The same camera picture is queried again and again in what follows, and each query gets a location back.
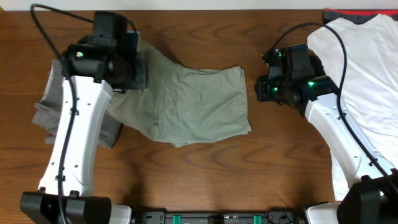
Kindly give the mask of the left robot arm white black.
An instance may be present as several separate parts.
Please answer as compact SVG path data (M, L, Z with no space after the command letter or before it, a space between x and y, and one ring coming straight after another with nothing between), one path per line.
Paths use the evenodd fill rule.
M35 192L20 209L35 223L138 223L127 205L94 194L94 164L113 91L147 86L147 64L132 30L97 33L62 55L63 96L52 155Z

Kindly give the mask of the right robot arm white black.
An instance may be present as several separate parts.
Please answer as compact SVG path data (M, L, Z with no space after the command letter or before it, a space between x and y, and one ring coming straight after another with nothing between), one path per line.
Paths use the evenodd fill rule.
M375 160L397 183L397 169L372 145L344 103L338 87L325 75L320 59L305 45L270 49L262 56L269 67L259 77L258 101L298 109L321 134L343 170L349 192L340 204L308 207L297 223L397 223L397 194L372 164Z

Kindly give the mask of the olive green shorts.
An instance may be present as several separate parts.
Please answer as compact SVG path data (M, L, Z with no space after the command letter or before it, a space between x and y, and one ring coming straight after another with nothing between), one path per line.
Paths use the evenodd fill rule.
M217 142L251 131L244 70L195 69L171 61L143 41L149 81L114 93L107 112L147 138L175 147Z

